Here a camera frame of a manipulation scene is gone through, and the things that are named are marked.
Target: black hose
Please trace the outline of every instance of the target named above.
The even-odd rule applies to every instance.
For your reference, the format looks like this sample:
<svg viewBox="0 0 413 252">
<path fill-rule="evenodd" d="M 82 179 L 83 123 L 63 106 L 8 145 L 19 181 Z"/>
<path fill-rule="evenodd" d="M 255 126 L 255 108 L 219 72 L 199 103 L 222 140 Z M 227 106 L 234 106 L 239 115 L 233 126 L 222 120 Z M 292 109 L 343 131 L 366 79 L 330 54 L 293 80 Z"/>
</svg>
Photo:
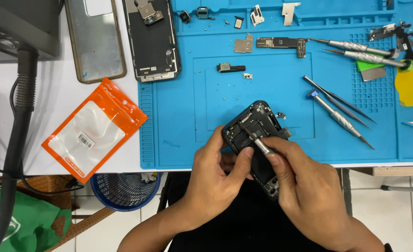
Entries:
<svg viewBox="0 0 413 252">
<path fill-rule="evenodd" d="M 15 117 L 6 153 L 1 182 L 0 199 L 0 245 L 12 219 L 17 181 L 9 172 L 22 174 L 21 160 L 28 135 L 29 123 L 35 101 L 35 79 L 37 77 L 37 50 L 29 45 L 18 51 L 18 87 Z"/>
</svg>

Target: person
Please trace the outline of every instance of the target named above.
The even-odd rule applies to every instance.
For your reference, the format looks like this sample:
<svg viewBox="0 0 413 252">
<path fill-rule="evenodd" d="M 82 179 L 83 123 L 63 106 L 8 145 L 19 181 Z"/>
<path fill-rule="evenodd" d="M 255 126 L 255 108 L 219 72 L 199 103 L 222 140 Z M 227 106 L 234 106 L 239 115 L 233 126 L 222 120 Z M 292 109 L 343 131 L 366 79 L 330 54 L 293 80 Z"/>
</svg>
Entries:
<svg viewBox="0 0 413 252">
<path fill-rule="evenodd" d="M 346 213 L 331 165 L 312 160 L 292 141 L 261 139 L 282 154 L 267 157 L 280 186 L 274 202 L 252 180 L 251 147 L 238 156 L 221 152 L 222 128 L 195 153 L 186 184 L 168 188 L 169 207 L 133 228 L 118 252 L 164 251 L 171 240 L 170 252 L 389 251 Z"/>
</svg>

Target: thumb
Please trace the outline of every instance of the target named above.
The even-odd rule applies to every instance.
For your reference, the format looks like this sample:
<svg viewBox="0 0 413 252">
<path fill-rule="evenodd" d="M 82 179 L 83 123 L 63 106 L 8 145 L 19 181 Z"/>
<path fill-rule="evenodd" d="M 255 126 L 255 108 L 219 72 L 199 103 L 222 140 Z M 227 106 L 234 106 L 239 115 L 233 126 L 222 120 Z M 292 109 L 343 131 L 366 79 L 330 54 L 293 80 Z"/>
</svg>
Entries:
<svg viewBox="0 0 413 252">
<path fill-rule="evenodd" d="M 244 148 L 237 156 L 235 166 L 227 177 L 230 184 L 242 185 L 243 181 L 250 173 L 254 150 L 252 147 Z"/>
<path fill-rule="evenodd" d="M 279 183 L 279 203 L 284 211 L 299 209 L 295 173 L 289 162 L 282 156 L 269 153 L 267 159 L 272 164 Z"/>
</svg>

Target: right hand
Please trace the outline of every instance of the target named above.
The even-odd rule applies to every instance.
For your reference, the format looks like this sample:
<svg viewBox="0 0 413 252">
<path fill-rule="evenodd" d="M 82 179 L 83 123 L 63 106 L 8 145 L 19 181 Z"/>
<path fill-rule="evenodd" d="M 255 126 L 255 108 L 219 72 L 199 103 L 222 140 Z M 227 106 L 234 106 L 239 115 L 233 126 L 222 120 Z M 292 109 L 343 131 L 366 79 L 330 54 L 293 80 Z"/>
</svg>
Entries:
<svg viewBox="0 0 413 252">
<path fill-rule="evenodd" d="M 335 168 L 309 158 L 297 143 L 277 137 L 261 139 L 282 155 L 269 161 L 279 181 L 279 204 L 307 238 L 333 251 L 356 246 L 350 217 Z"/>
</svg>

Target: smartphone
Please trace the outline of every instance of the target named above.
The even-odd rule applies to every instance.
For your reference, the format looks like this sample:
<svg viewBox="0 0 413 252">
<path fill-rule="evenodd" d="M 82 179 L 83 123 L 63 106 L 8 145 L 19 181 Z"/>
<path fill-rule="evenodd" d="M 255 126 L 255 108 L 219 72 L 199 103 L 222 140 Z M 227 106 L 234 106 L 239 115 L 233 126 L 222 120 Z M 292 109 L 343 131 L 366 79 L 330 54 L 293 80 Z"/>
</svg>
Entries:
<svg viewBox="0 0 413 252">
<path fill-rule="evenodd" d="M 236 155 L 245 147 L 254 149 L 250 174 L 268 196 L 277 199 L 279 186 L 273 167 L 239 123 L 258 138 L 280 137 L 287 140 L 292 134 L 281 127 L 270 106 L 263 100 L 255 101 L 222 130 L 223 138 Z"/>
<path fill-rule="evenodd" d="M 181 64 L 170 0 L 136 2 L 138 7 L 134 0 L 123 0 L 136 80 L 144 83 L 176 78 Z M 150 25 L 138 10 L 141 7 L 163 18 Z"/>
</svg>

